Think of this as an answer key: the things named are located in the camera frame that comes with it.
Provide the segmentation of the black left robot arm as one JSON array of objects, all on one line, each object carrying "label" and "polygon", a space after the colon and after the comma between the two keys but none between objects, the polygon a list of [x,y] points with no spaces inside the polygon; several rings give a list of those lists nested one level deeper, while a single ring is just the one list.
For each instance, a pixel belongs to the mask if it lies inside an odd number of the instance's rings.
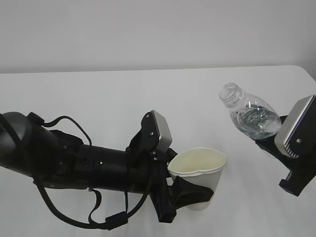
[{"label": "black left robot arm", "polygon": [[[177,209],[209,201],[214,190],[181,177],[168,185],[167,169],[176,157],[166,119],[147,112],[141,128],[125,150],[85,144],[80,138],[55,130],[59,118],[45,122],[35,113],[7,112],[0,116],[0,165],[31,177],[48,209],[60,220],[82,229],[112,230],[125,225],[150,198],[158,220],[171,223]],[[101,189],[141,194],[133,209],[109,216],[103,223],[80,222],[62,214],[47,189],[89,190],[99,208]]]}]

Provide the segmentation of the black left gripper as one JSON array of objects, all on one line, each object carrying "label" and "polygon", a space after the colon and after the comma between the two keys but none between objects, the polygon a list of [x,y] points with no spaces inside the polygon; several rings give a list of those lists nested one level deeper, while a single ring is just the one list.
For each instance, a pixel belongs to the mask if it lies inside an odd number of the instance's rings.
[{"label": "black left gripper", "polygon": [[166,153],[156,151],[138,151],[128,146],[127,180],[131,182],[125,192],[133,192],[132,187],[138,188],[139,181],[144,182],[144,189],[140,191],[141,199],[130,211],[127,218],[135,215],[150,197],[156,211],[158,221],[172,223],[176,209],[187,207],[190,210],[205,210],[214,195],[211,188],[193,184],[183,178],[175,178],[172,186],[167,184],[170,177],[167,165],[178,155],[172,148]]}]

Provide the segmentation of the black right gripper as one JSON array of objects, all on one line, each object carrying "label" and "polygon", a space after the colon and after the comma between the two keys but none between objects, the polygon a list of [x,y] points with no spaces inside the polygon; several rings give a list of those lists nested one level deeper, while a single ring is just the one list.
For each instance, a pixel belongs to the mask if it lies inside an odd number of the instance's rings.
[{"label": "black right gripper", "polygon": [[[288,126],[290,119],[281,116],[282,126]],[[285,179],[281,179],[279,186],[289,194],[298,197],[303,189],[316,176],[316,150],[298,158],[296,161],[288,156],[283,155],[275,145],[274,138],[265,138],[254,140],[255,144],[263,151],[269,153],[279,160],[290,172]]]}]

